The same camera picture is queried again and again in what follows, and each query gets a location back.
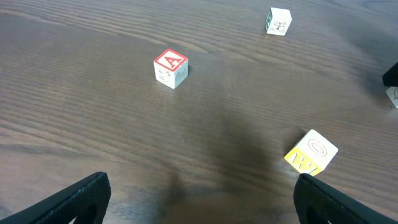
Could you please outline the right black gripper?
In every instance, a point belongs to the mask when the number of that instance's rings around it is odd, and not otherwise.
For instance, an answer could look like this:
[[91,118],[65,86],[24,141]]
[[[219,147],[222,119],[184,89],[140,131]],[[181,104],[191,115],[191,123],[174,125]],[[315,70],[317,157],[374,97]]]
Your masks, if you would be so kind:
[[395,63],[383,76],[384,86],[398,87],[398,63]]

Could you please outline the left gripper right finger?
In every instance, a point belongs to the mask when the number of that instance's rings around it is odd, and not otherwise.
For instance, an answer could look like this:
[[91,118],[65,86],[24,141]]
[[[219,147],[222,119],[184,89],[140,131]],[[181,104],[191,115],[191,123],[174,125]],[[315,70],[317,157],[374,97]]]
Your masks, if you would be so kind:
[[294,205],[301,224],[397,224],[309,174],[300,174]]

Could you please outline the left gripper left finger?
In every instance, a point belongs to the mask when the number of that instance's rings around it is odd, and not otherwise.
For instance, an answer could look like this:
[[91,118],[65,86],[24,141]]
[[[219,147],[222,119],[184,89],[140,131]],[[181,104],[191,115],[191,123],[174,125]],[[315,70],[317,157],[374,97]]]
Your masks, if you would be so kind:
[[107,173],[95,172],[1,223],[102,224],[110,197]]

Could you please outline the blue number 2 block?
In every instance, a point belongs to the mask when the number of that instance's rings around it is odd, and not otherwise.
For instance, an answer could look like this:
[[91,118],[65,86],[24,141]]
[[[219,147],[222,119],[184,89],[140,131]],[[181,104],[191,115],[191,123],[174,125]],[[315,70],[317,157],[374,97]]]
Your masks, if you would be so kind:
[[386,94],[391,100],[392,104],[398,108],[398,87],[391,86],[386,90]]

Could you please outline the red letter A block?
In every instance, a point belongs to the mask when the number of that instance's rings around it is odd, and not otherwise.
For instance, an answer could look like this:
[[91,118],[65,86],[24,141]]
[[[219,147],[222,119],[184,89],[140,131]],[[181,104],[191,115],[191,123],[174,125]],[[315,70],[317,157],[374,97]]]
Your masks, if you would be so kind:
[[154,70],[156,80],[176,89],[188,77],[188,58],[167,49],[154,60]]

